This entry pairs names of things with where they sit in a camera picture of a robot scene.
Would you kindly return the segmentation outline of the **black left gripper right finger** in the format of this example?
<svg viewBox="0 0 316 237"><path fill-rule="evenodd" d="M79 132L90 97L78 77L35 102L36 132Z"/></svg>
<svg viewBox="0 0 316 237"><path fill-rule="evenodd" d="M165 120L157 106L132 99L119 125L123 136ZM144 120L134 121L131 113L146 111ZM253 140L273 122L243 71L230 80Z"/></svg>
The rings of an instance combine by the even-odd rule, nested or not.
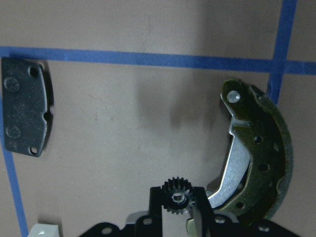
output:
<svg viewBox="0 0 316 237"><path fill-rule="evenodd" d="M213 210L203 187L193 187L195 204L193 219L198 237L210 237L213 222Z"/></svg>

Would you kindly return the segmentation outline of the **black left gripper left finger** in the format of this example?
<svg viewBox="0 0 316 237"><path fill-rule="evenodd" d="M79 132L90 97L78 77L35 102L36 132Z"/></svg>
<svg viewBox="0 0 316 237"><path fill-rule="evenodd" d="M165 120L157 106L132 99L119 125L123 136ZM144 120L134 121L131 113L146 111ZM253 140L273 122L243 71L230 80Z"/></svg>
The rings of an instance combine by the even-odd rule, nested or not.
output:
<svg viewBox="0 0 316 237"><path fill-rule="evenodd" d="M161 187L150 188L149 215L154 219L162 221L163 195Z"/></svg>

